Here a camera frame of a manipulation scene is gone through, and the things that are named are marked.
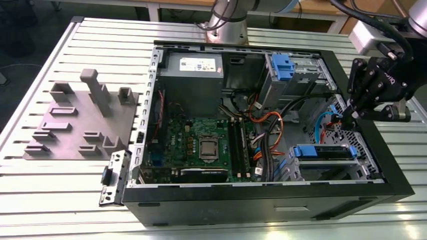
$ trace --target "cpu socket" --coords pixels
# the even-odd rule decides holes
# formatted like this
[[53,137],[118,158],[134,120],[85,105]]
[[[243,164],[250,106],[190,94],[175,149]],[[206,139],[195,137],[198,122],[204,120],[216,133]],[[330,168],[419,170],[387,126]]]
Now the cpu socket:
[[220,157],[219,138],[216,136],[203,136],[199,138],[199,159],[211,164]]

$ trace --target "green circuit board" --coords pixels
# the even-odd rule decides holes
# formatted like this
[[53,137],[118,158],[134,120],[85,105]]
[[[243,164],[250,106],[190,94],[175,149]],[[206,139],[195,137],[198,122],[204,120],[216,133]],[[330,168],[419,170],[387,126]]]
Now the green circuit board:
[[[254,129],[252,123],[244,125]],[[218,159],[200,159],[200,139],[214,138],[218,141]],[[232,172],[231,146],[228,139],[228,121],[224,119],[172,119],[167,126],[166,151],[162,156],[162,166],[155,170],[156,183],[170,183],[172,168],[200,168],[228,170],[228,182],[252,182],[247,176],[236,176]]]

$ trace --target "gray base plate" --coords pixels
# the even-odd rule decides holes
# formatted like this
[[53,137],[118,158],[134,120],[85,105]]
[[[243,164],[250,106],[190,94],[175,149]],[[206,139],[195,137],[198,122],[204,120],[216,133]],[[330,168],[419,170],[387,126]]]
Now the gray base plate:
[[[51,129],[49,132],[55,135],[53,139],[43,139],[35,136],[25,152],[31,146],[44,145],[47,152],[24,154],[23,158],[27,160],[110,160],[111,151],[119,151],[127,148],[131,130],[138,107],[139,94],[132,93],[135,104],[122,105],[118,97],[118,92],[111,92],[110,108],[112,115],[103,117],[98,105],[89,97],[88,91],[75,91],[75,94],[67,94],[69,102],[56,103],[51,102],[48,112],[44,114],[43,121],[37,127],[37,131],[43,131],[45,123],[55,126],[55,124],[68,123],[68,129]],[[77,113],[73,114],[51,114],[52,108],[75,107]],[[87,141],[84,138],[85,132],[100,132],[103,138],[108,137],[112,144],[115,144],[116,137],[120,138],[120,146],[118,149],[103,148],[103,138],[95,141]],[[96,145],[94,152],[88,150],[89,145]]]

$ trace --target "ram slot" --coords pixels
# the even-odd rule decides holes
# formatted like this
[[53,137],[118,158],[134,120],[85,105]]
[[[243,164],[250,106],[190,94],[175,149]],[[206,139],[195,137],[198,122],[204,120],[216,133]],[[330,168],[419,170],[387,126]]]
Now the ram slot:
[[239,156],[239,167],[242,177],[247,175],[247,145],[246,145],[246,133],[244,133],[244,124],[242,120],[236,121],[235,123],[235,135],[236,135],[236,142],[238,142],[238,156]]
[[246,129],[246,123],[243,119],[240,118],[240,136],[242,136],[242,149],[243,149],[243,165],[242,165],[242,174],[244,174],[246,177],[251,177],[251,174],[248,172],[250,168],[250,154],[248,154],[248,142],[247,142],[247,129]]
[[240,176],[240,165],[239,165],[239,151],[238,151],[238,138],[236,138],[236,122],[232,118],[228,121],[228,145],[230,145],[230,157],[231,157],[231,171],[234,176]]

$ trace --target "white label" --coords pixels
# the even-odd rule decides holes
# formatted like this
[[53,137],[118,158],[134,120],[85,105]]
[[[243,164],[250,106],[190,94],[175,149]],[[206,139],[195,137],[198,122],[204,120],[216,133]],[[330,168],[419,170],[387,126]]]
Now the white label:
[[183,57],[179,60],[180,71],[216,72],[215,59]]
[[258,108],[258,109],[262,109],[263,105],[256,101],[254,102],[254,106]]
[[263,169],[260,167],[255,168],[255,174],[256,175],[263,175]]

